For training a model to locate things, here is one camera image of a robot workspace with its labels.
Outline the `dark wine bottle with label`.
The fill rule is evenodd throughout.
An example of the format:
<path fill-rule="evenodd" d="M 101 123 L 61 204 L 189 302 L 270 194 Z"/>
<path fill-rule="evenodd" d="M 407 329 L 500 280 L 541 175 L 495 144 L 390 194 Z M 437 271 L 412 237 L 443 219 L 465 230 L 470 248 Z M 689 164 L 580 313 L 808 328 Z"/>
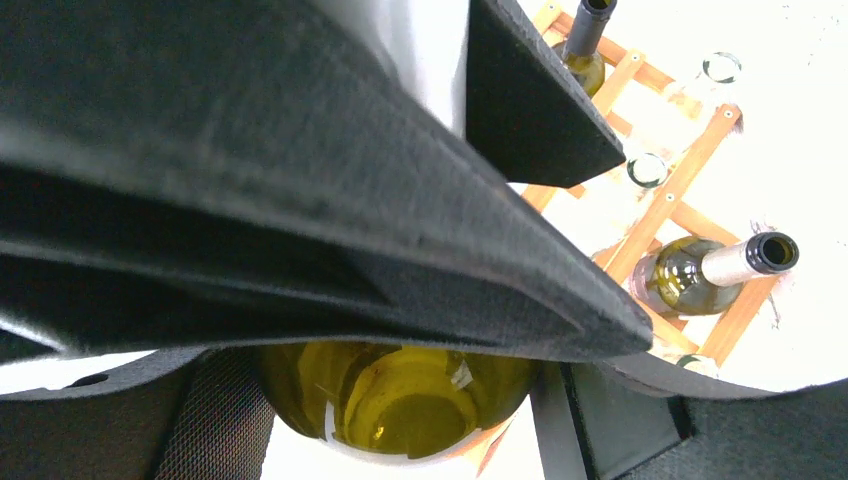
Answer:
<path fill-rule="evenodd" d="M 616 6 L 616 0 L 581 0 L 570 33 L 553 47 L 564 67 L 589 97 L 598 92 L 606 79 L 598 45 Z"/>

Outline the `wooden wine rack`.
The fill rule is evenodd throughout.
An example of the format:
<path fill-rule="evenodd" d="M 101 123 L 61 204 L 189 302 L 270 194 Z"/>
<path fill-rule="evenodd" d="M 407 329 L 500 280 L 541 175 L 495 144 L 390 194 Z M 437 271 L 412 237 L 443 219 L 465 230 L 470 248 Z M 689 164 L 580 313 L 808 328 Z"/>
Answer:
<path fill-rule="evenodd" d="M 740 121 L 741 112 L 726 103 L 709 118 L 691 120 L 662 97 L 663 89 L 678 80 L 650 64 L 644 53 L 625 49 L 607 37 L 601 38 L 598 52 L 605 63 L 606 79 L 593 96 L 595 107 L 616 132 L 626 135 L 641 130 L 671 152 L 667 180 L 651 190 L 631 188 L 613 182 L 610 170 L 568 189 L 530 184 L 521 196 L 539 212 L 548 212 L 559 203 L 573 219 L 585 219 L 586 230 L 596 234 L 594 261 L 626 286 L 640 259 L 662 247 L 656 235 L 667 221 L 683 228 L 688 236 L 722 244 L 735 242 L 733 234 L 686 204 L 684 195 Z M 652 319 L 655 335 L 647 356 L 701 376 L 715 373 L 772 286 L 769 280 L 747 282 L 703 344 L 683 334 L 682 314 L 660 315 L 639 300 Z"/>

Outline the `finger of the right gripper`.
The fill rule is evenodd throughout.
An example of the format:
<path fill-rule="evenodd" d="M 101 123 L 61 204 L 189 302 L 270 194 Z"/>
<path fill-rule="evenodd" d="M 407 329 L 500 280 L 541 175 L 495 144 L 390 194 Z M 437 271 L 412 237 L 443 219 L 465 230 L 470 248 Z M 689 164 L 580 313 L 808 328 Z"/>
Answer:
<path fill-rule="evenodd" d="M 516 1 L 469 4 L 465 136 L 514 183 L 570 188 L 622 143 Z"/>
<path fill-rule="evenodd" d="M 5 364 L 646 351 L 646 313 L 513 183 L 310 1 L 1 5 Z"/>

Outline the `slim clear glass bottle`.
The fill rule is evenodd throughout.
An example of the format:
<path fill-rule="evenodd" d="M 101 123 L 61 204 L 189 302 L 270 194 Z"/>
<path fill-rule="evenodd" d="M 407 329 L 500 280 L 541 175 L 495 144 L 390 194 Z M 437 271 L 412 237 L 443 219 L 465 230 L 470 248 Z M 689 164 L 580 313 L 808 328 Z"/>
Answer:
<path fill-rule="evenodd" d="M 662 97 L 691 120 L 709 118 L 721 105 L 732 103 L 734 85 L 742 71 L 742 63 L 734 54 L 712 52 L 701 60 L 693 77 L 671 82 Z"/>

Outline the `tall clear glass bottle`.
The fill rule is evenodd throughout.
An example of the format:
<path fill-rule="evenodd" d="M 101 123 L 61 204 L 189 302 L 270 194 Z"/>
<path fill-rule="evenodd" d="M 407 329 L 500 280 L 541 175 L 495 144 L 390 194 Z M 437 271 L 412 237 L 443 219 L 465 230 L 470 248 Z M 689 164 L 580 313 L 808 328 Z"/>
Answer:
<path fill-rule="evenodd" d="M 641 130 L 619 135 L 625 161 L 609 172 L 616 184 L 651 190 L 662 185 L 669 176 L 672 154 L 654 137 Z"/>

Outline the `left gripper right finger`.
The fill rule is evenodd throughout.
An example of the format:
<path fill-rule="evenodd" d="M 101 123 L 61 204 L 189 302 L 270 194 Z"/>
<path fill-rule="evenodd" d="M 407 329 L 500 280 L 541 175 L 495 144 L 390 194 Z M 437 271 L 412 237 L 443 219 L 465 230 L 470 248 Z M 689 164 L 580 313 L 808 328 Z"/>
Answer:
<path fill-rule="evenodd" d="M 548 479 L 843 479 L 847 384 L 776 394 L 647 355 L 548 363 L 531 393 Z"/>

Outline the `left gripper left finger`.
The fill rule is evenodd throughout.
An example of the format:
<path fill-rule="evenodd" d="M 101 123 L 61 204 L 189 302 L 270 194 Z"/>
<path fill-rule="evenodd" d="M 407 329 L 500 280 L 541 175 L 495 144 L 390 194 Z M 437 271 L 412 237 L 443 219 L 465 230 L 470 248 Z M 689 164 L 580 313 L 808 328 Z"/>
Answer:
<path fill-rule="evenodd" d="M 246 348 L 159 350 L 1 398 L 4 479 L 258 479 L 274 413 Z"/>

